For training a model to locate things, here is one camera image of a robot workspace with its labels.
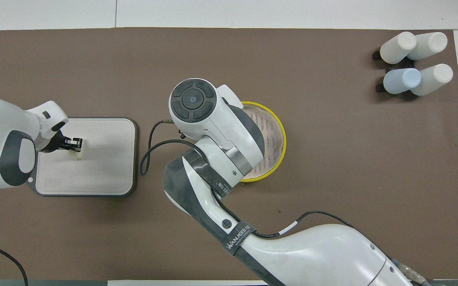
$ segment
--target robotic arm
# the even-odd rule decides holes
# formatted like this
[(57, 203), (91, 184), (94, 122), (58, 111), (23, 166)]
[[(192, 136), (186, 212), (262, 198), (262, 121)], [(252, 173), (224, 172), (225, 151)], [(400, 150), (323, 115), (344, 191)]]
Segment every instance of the robotic arm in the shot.
[(169, 97), (169, 112), (187, 137), (198, 140), (208, 161), (188, 150), (166, 167), (167, 197), (211, 233), (230, 255), (270, 285), (411, 286), (396, 265), (364, 235), (326, 224), (265, 239), (221, 206), (264, 155), (258, 127), (225, 85), (182, 81)]
[(0, 188), (25, 183), (35, 168), (39, 151), (79, 152), (82, 139), (70, 139), (60, 131), (67, 122), (68, 117), (53, 101), (22, 110), (0, 100)]

